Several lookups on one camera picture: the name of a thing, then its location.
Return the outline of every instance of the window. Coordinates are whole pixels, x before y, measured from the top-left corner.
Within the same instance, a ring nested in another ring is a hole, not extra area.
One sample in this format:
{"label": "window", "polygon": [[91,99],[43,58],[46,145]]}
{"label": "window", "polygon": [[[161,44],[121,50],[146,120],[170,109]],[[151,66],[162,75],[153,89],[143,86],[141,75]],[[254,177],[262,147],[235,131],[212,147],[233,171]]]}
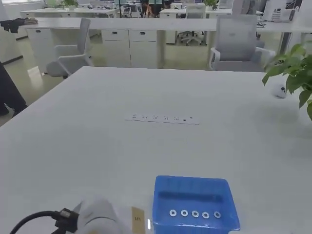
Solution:
{"label": "window", "polygon": [[42,0],[2,0],[3,5],[27,2],[42,2]]}

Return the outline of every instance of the blue plastic tray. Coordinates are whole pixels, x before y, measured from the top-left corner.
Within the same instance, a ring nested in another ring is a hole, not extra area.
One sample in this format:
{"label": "blue plastic tray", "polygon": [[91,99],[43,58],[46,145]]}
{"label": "blue plastic tray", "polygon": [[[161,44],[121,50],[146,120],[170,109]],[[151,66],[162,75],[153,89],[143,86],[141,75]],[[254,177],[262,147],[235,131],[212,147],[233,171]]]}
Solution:
{"label": "blue plastic tray", "polygon": [[[169,215],[176,210],[176,216]],[[182,210],[188,215],[183,217]],[[198,211],[194,218],[192,211]],[[215,218],[214,212],[221,213]],[[204,219],[203,212],[210,217]],[[240,230],[229,184],[224,179],[159,175],[155,181],[153,225],[156,234],[227,234]]]}

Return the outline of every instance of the electrical outlet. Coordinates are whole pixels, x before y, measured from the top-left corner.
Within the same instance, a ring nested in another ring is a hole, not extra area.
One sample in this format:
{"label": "electrical outlet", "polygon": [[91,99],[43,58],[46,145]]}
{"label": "electrical outlet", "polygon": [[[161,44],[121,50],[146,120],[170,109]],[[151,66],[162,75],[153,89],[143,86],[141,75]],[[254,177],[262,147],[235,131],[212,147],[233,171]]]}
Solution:
{"label": "electrical outlet", "polygon": [[125,120],[157,123],[199,124],[199,121],[194,117],[178,117],[168,115],[132,114],[128,115]]}

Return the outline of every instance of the metal washer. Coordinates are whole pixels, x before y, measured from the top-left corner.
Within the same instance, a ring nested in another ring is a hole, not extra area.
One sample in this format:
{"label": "metal washer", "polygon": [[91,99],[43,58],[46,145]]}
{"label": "metal washer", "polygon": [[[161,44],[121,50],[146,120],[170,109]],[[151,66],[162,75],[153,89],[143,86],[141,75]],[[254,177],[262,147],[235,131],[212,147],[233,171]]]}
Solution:
{"label": "metal washer", "polygon": [[189,213],[187,212],[187,210],[182,210],[182,211],[181,211],[181,215],[182,215],[183,217],[186,217],[188,214],[189,214]]}
{"label": "metal washer", "polygon": [[221,214],[220,214],[219,211],[215,211],[215,212],[214,212],[214,216],[215,216],[216,218],[221,218]]}
{"label": "metal washer", "polygon": [[201,215],[203,216],[203,218],[209,218],[209,213],[208,212],[204,211]]}
{"label": "metal washer", "polygon": [[176,210],[170,210],[169,214],[170,214],[171,217],[176,216]]}
{"label": "metal washer", "polygon": [[192,211],[192,216],[194,218],[198,218],[199,217],[199,212],[198,211]]}

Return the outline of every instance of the paper tag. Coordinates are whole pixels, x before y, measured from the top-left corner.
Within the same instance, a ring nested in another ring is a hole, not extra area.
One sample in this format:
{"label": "paper tag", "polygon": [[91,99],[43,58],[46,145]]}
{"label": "paper tag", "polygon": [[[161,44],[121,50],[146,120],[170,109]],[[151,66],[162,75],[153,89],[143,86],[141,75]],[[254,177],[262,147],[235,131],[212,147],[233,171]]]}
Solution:
{"label": "paper tag", "polygon": [[145,234],[144,210],[132,207],[132,232],[134,234]]}

